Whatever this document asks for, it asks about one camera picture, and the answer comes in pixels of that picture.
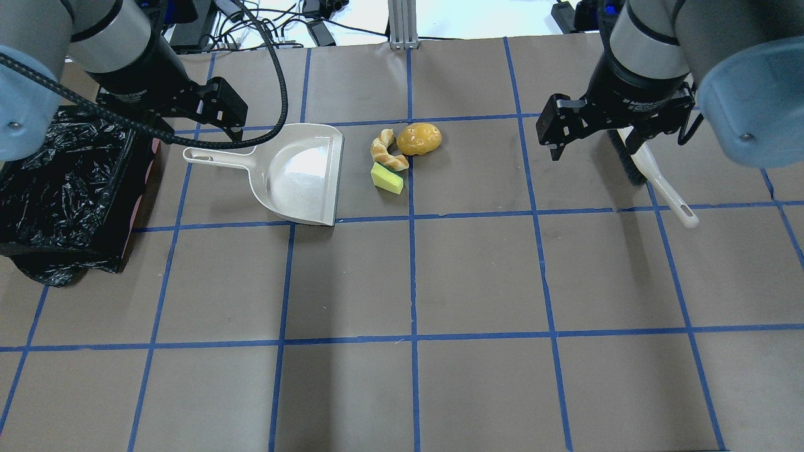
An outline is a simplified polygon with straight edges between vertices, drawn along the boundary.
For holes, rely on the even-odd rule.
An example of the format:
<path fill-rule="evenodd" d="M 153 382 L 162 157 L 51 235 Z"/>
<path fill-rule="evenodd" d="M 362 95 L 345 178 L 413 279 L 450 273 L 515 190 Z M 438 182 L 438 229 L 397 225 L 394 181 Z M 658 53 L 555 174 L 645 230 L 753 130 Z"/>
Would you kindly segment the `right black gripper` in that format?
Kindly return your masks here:
<path fill-rule="evenodd" d="M 628 154 L 661 132 L 678 133 L 679 146 L 695 134 L 687 125 L 695 105 L 693 92 L 683 75 L 651 79 L 626 68 L 612 53 L 603 51 L 586 93 L 579 100 L 552 94 L 546 101 L 535 129 L 540 145 L 548 147 L 557 162 L 565 147 L 583 136 L 603 129 L 631 126 Z"/>

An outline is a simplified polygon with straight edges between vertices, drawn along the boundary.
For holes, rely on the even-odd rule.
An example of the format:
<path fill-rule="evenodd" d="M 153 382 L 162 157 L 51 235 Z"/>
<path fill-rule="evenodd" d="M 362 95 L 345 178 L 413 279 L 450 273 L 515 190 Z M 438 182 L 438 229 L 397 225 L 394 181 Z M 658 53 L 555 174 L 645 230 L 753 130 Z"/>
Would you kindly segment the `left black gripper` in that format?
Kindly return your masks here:
<path fill-rule="evenodd" d="M 150 38 L 131 63 L 97 72 L 95 82 L 104 90 L 98 100 L 128 119 L 152 125 L 157 114 L 186 117 L 221 129 L 232 141 L 243 137 L 249 107 L 242 97 L 223 77 L 205 85 L 190 79 L 164 38 Z"/>

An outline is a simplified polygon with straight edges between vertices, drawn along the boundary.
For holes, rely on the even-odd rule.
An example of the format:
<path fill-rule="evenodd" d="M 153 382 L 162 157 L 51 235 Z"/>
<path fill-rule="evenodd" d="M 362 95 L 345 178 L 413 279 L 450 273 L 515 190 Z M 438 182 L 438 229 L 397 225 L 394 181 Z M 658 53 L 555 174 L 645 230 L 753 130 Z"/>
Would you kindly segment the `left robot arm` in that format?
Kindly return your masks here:
<path fill-rule="evenodd" d="M 62 97 L 58 82 L 75 62 L 100 86 L 109 108 L 145 124 L 186 117 L 242 138 L 247 105 L 226 80 L 194 81 L 134 1 L 3 1 L 2 161 L 43 145 Z"/>

